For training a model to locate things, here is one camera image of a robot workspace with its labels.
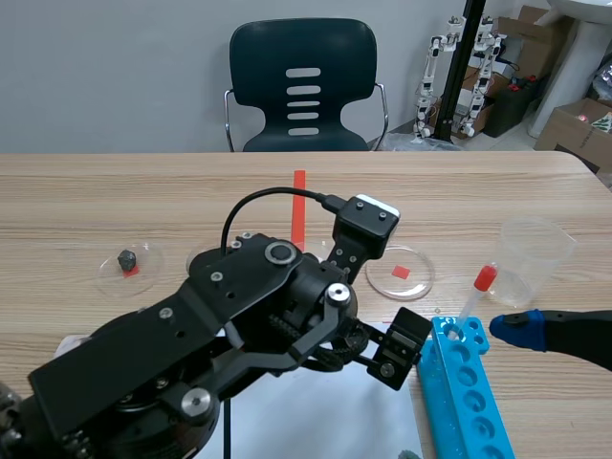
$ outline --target chrome chair leg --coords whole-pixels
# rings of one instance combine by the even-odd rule
[[[386,105],[386,93],[384,91],[384,86],[380,83],[374,83],[374,84],[378,86],[379,89],[381,90],[382,112],[384,114],[384,127],[382,128],[382,134],[379,137],[378,141],[376,142],[376,145],[374,146],[374,149],[372,151],[376,151],[379,149],[379,146],[381,146],[381,143],[383,143],[384,136],[386,136],[386,131],[389,127],[389,110]]]
[[[235,151],[233,149],[233,142],[231,141],[230,132],[230,94],[233,93],[233,89],[226,91],[224,94],[224,101],[226,106],[226,137],[228,138],[229,151]]]

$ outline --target black metal pole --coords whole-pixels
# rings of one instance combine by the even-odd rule
[[[223,402],[223,459],[231,459],[231,399]]]
[[[463,15],[466,18],[466,26],[463,30],[463,37],[457,50],[452,55],[450,69],[448,70],[447,84],[442,94],[440,112],[436,121],[436,128],[433,137],[441,141],[450,141],[450,128],[452,118],[457,108],[457,100],[461,93],[461,86],[465,79],[466,69],[471,57],[471,50],[474,47],[474,39],[480,25],[480,18],[485,9],[487,0],[468,0]]]

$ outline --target red test tube cap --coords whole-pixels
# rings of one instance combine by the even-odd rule
[[[474,281],[474,288],[480,292],[486,292],[496,277],[497,268],[494,265],[485,265]]]

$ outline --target white paper sheet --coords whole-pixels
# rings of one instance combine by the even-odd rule
[[[375,350],[371,343],[365,355]],[[221,411],[196,459],[223,457]],[[357,363],[338,373],[300,368],[262,377],[232,399],[231,440],[232,459],[398,459],[402,451],[423,457],[408,384],[396,392]]]

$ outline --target blue test tube rack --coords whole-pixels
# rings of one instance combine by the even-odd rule
[[[459,339],[456,317],[435,317],[418,365],[438,459],[514,459],[480,356],[489,351],[482,323],[468,317]]]

